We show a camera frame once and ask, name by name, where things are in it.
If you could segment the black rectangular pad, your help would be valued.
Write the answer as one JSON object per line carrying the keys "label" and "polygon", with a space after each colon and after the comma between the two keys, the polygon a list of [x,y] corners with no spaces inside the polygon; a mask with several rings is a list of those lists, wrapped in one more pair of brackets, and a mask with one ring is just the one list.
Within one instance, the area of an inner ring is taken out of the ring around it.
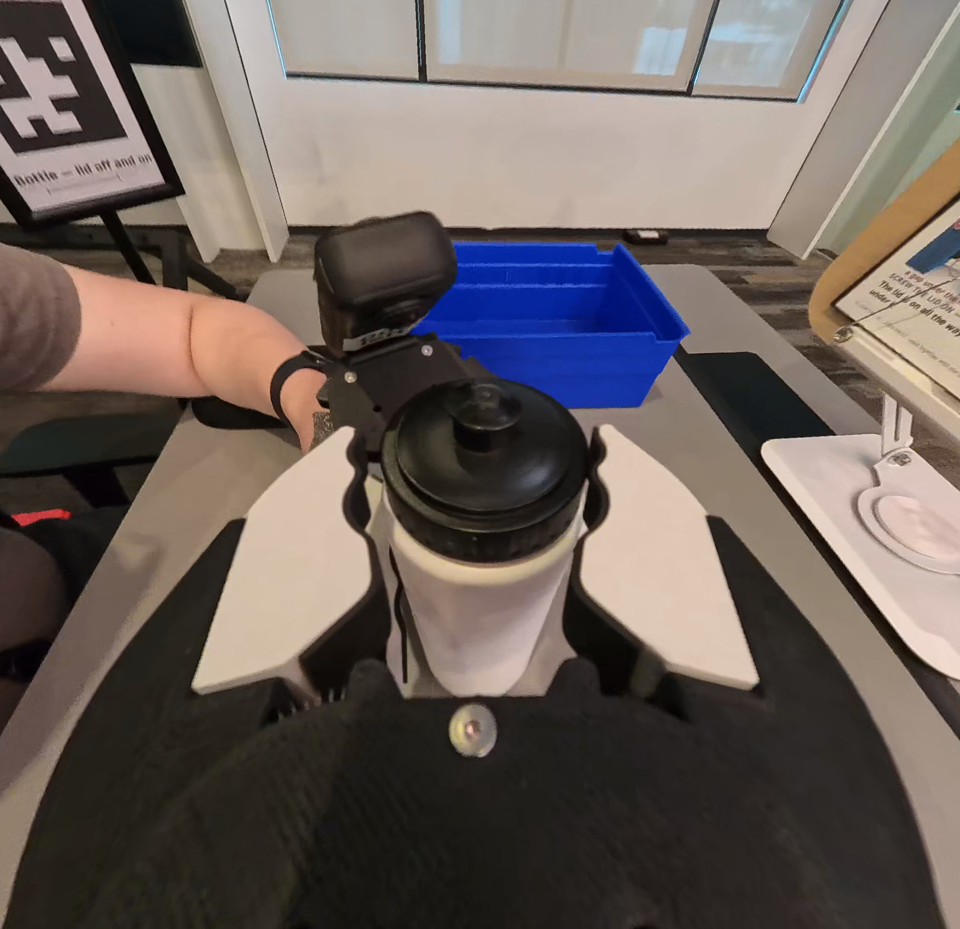
{"label": "black rectangular pad", "polygon": [[676,361],[727,427],[750,443],[833,436],[826,422],[752,352],[678,351]]}

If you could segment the blue plastic bin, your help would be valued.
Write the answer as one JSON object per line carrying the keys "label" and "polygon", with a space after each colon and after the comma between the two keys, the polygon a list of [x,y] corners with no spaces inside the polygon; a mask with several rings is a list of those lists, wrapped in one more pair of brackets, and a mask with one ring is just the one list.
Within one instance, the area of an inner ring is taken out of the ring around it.
{"label": "blue plastic bin", "polygon": [[569,409],[640,407],[690,328],[631,252],[456,240],[454,285],[419,324]]}

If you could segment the framed marker sign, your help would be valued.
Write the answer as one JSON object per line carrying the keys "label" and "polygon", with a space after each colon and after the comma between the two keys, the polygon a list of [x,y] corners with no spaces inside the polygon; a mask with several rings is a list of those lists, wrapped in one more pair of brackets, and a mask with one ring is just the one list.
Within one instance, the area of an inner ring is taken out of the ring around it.
{"label": "framed marker sign", "polygon": [[1,0],[1,189],[29,229],[185,194],[97,0]]}

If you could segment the dark wall screen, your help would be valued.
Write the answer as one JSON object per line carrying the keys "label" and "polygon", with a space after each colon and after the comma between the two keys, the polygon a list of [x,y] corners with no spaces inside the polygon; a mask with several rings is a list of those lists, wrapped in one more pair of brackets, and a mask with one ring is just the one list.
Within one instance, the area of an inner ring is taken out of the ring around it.
{"label": "dark wall screen", "polygon": [[100,0],[132,64],[200,69],[183,0]]}

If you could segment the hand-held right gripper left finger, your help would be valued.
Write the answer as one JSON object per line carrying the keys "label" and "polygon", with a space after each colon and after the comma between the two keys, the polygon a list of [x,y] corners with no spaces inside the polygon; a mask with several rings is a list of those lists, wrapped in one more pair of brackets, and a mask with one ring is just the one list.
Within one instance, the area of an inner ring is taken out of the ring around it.
{"label": "hand-held right gripper left finger", "polygon": [[367,533],[362,435],[336,430],[246,515],[191,684],[198,695],[280,680],[342,696],[363,660],[386,659],[390,599]]}

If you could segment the white plastic bottle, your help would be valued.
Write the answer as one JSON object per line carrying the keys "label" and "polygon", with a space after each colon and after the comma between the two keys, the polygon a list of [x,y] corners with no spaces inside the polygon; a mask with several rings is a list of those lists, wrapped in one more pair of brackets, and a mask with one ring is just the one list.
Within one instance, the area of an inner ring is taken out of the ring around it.
{"label": "white plastic bottle", "polygon": [[584,502],[570,526],[533,555],[470,563],[421,545],[393,519],[392,547],[411,623],[410,682],[416,697],[498,697],[522,680],[548,616],[565,598]]}

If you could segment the printed instruction sheet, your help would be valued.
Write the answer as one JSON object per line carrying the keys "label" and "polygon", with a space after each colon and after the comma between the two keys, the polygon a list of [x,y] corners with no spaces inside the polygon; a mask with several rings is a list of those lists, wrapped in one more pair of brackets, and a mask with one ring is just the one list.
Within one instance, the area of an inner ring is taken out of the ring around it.
{"label": "printed instruction sheet", "polygon": [[951,396],[959,396],[959,202],[833,304]]}

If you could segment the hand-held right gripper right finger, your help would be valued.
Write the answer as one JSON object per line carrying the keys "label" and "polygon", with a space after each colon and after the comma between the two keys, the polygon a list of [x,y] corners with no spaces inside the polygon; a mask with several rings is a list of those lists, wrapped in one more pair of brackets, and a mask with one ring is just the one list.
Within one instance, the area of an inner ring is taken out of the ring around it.
{"label": "hand-held right gripper right finger", "polygon": [[738,691],[760,677],[706,509],[611,424],[590,443],[566,596],[566,641],[602,691],[655,691],[682,676]]}

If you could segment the black bottle lid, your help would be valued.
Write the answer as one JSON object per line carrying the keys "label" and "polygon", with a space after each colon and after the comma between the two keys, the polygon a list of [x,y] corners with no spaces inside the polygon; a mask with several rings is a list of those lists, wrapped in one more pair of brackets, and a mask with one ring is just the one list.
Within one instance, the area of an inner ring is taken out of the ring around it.
{"label": "black bottle lid", "polygon": [[384,431],[380,465],[396,522],[461,563],[510,563],[560,539],[580,510],[590,449],[571,412],[503,379],[433,385]]}

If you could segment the framed glass window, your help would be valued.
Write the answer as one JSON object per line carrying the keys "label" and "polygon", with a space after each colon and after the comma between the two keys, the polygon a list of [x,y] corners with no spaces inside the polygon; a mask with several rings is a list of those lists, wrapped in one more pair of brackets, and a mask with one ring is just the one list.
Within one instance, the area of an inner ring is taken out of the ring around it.
{"label": "framed glass window", "polygon": [[797,102],[851,0],[266,0],[284,74]]}

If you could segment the black sign easel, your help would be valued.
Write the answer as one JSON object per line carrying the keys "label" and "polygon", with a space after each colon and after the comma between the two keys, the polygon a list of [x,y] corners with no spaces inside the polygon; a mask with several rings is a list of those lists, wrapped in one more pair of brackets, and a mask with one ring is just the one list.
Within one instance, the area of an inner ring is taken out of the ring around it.
{"label": "black sign easel", "polygon": [[226,278],[192,257],[186,230],[178,227],[126,227],[115,212],[104,213],[100,224],[59,222],[28,228],[15,222],[2,222],[1,241],[5,245],[27,250],[117,251],[133,277],[155,284],[146,255],[161,265],[162,284],[187,291],[190,280],[214,296],[233,301],[244,298]]}

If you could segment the black wristband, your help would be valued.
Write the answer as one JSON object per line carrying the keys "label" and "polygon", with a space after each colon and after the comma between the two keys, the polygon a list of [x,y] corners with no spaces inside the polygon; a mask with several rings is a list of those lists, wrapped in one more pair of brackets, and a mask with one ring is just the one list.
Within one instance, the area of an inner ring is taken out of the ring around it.
{"label": "black wristband", "polygon": [[287,381],[296,372],[316,371],[322,375],[327,375],[333,362],[319,350],[311,348],[303,349],[288,359],[285,359],[273,372],[270,379],[270,406],[275,417],[289,429],[294,429],[292,423],[282,406],[282,391]]}

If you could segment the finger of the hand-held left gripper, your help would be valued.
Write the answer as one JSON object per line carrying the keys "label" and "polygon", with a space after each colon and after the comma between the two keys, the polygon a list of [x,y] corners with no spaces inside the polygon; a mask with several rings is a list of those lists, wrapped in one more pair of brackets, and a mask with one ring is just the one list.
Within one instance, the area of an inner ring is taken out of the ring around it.
{"label": "finger of the hand-held left gripper", "polygon": [[410,683],[411,623],[409,602],[400,564],[393,547],[395,519],[389,504],[384,502],[381,479],[366,480],[366,502],[369,516],[366,532],[373,540],[385,590],[390,605],[390,635],[387,643],[387,666],[398,685]]}

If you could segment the dark chair seat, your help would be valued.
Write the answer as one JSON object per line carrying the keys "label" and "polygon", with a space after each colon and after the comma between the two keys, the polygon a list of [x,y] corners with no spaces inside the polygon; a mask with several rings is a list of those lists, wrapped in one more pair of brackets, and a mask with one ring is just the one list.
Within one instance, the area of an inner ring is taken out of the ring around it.
{"label": "dark chair seat", "polygon": [[62,475],[85,467],[153,464],[173,435],[183,399],[152,399],[107,411],[81,413],[34,423],[2,451],[4,478]]}

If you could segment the person's left forearm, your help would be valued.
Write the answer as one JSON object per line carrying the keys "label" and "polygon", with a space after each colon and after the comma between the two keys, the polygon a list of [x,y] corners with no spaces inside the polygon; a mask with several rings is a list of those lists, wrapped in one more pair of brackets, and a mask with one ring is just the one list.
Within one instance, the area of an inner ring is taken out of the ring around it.
{"label": "person's left forearm", "polygon": [[276,418],[271,383],[304,346],[266,312],[238,301],[68,266],[78,341],[45,391],[215,396]]}

